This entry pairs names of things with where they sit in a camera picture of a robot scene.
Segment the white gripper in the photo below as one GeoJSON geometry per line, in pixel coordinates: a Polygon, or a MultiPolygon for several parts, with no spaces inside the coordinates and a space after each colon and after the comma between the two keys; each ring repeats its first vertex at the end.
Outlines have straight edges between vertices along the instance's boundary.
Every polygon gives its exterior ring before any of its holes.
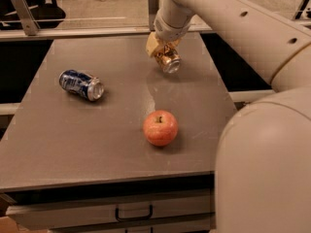
{"type": "Polygon", "coordinates": [[[155,32],[150,33],[146,43],[149,57],[153,57],[161,49],[162,41],[168,42],[166,45],[171,49],[177,48],[190,28],[190,17],[159,10],[155,16],[154,27],[155,32]]]}

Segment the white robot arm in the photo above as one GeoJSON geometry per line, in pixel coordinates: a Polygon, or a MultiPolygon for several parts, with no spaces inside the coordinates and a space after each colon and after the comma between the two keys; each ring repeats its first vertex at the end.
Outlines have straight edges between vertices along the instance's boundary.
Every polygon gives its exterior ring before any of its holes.
{"type": "Polygon", "coordinates": [[[267,95],[236,113],[215,162],[217,233],[311,233],[311,33],[249,0],[161,0],[146,45],[176,45],[200,17],[267,95]]]}

